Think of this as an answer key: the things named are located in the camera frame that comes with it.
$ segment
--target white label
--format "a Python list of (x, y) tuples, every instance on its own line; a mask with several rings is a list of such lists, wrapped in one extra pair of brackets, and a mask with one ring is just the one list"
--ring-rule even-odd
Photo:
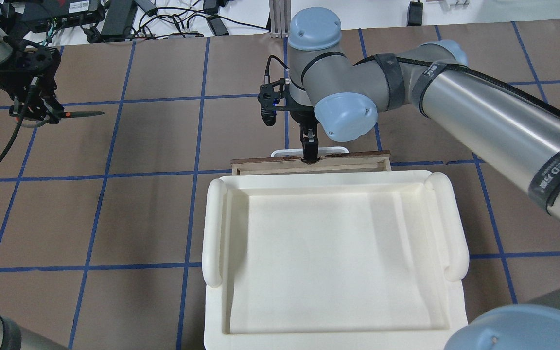
[(80, 13), (83, 11), (89, 10), (89, 0), (87, 1), (80, 1), (80, 2), (72, 2), (69, 5), (69, 13)]

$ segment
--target plastic tray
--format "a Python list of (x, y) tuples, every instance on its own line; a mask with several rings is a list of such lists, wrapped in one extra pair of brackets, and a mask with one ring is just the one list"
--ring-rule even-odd
[(216, 179), (202, 255), (208, 350), (436, 350), (467, 324), (442, 173)]

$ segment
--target white plastic drawer handle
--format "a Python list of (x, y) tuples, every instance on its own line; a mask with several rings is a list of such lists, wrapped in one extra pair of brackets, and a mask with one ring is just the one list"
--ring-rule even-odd
[[(457, 202), (453, 195), (453, 186), (443, 173), (429, 175), (425, 180), (425, 186), (436, 191), (440, 216), (445, 228), (448, 228), (444, 239), (449, 251), (449, 266), (445, 268), (444, 276), (451, 282), (460, 281), (468, 272), (470, 255), (457, 210)], [(455, 211), (442, 210), (442, 208), (455, 208)]]
[(220, 245), (222, 244), (222, 214), (226, 184), (215, 179), (207, 193), (207, 213), (205, 215), (204, 240), (202, 242), (202, 275), (211, 288), (222, 284), (220, 273)]

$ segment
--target white plastic container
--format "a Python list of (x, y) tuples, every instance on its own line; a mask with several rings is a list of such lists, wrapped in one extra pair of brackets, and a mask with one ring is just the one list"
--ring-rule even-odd
[(208, 350), (438, 350), (467, 324), (449, 179), (225, 176), (207, 195)]

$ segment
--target light blue cap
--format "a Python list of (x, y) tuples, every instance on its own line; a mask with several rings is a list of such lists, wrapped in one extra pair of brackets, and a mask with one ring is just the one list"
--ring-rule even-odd
[(468, 66), (468, 55), (466, 55), (466, 52), (462, 50), (462, 47), (455, 40), (430, 41), (421, 44), (420, 46), (427, 44), (435, 44), (444, 47), (451, 53), (451, 55), (453, 55), (453, 57), (455, 57), (457, 62)]
[(299, 11), (289, 28), (289, 45), (294, 49), (315, 51), (340, 42), (340, 19), (324, 7), (309, 7)]
[(375, 126), (377, 106), (360, 93), (340, 92), (317, 102), (315, 115), (329, 138), (347, 142), (366, 134)]
[(533, 304), (496, 308), (458, 330), (444, 349), (560, 349), (560, 310)]

